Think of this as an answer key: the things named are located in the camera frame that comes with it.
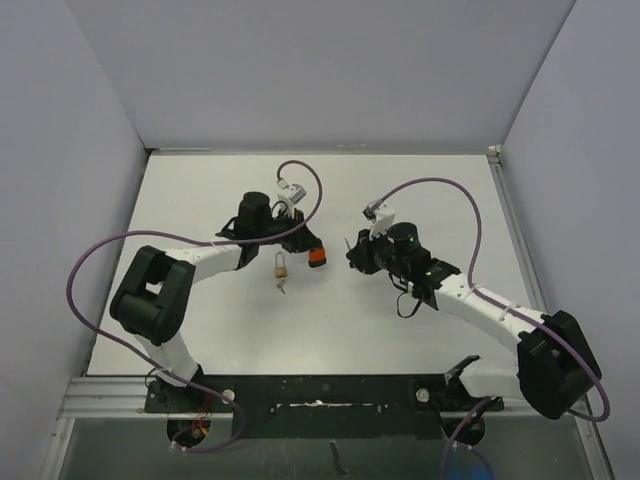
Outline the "aluminium frame rail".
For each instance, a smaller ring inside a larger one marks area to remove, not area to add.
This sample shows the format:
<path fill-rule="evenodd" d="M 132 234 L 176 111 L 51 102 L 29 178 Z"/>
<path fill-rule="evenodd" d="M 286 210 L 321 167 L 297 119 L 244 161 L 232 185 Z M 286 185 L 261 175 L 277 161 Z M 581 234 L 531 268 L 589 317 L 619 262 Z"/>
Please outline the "aluminium frame rail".
<path fill-rule="evenodd" d="M 50 437 L 40 479 L 58 479 L 77 419 L 182 420 L 196 413 L 147 413 L 142 377 L 72 378 Z"/>

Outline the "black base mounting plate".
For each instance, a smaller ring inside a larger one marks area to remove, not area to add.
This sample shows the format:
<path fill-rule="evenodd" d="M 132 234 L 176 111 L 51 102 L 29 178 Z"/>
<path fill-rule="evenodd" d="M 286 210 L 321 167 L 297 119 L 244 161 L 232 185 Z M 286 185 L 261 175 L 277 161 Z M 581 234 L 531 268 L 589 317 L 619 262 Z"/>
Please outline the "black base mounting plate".
<path fill-rule="evenodd" d="M 245 439 L 377 439 L 410 436 L 439 440 L 454 429 L 478 399 L 442 374 L 212 375 L 196 383 L 224 393 L 232 406 L 191 387 L 157 378 L 147 390 L 150 414 L 228 414 L 232 433 Z"/>

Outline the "brass padlock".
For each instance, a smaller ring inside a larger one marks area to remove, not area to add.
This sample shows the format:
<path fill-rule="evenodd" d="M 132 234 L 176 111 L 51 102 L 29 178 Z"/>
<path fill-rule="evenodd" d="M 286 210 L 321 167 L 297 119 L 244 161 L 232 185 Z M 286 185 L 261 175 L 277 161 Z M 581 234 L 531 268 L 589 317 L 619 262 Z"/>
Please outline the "brass padlock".
<path fill-rule="evenodd" d="M 277 252 L 274 257 L 274 276 L 276 279 L 285 279 L 288 276 L 286 257 L 282 251 Z"/>

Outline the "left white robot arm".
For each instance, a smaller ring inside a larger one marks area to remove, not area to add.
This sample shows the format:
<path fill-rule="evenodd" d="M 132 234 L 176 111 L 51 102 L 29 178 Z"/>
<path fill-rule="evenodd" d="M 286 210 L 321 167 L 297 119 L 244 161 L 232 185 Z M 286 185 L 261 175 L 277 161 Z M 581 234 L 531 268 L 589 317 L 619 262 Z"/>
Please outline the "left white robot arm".
<path fill-rule="evenodd" d="M 283 211 L 273 214 L 269 197 L 246 193 L 238 213 L 217 234 L 218 245 L 187 249 L 140 248 L 109 307 L 111 318 L 133 335 L 169 384 L 168 399 L 180 410 L 200 405 L 204 387 L 196 380 L 200 365 L 180 333 L 192 286 L 220 273 L 246 267 L 262 244 L 278 245 L 288 253 L 306 253 L 308 265 L 326 263 L 322 240 L 305 225 L 302 211 L 282 198 Z"/>

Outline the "orange black padlock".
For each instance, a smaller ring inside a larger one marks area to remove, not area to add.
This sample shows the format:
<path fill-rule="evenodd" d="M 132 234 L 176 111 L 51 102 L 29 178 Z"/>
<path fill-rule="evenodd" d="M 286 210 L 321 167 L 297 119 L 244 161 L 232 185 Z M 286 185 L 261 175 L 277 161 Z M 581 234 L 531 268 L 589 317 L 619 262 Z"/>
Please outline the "orange black padlock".
<path fill-rule="evenodd" d="M 326 251 L 324 247 L 317 247 L 308 251 L 308 266 L 318 268 L 327 263 Z"/>

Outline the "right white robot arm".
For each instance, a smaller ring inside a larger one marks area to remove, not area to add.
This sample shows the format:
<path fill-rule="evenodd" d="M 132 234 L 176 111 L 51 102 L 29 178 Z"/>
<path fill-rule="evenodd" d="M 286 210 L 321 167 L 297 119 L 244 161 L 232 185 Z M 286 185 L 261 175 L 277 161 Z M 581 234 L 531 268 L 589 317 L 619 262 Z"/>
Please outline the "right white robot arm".
<path fill-rule="evenodd" d="M 472 284 L 458 267 L 422 247 L 414 224 L 401 222 L 378 236 L 362 230 L 346 258 L 362 274 L 387 273 L 419 304 L 465 321 L 514 356 L 511 364 L 475 356 L 450 370 L 445 395 L 452 406 L 466 409 L 479 398 L 502 397 L 558 419 L 601 388 L 601 370 L 572 315 L 522 307 Z"/>

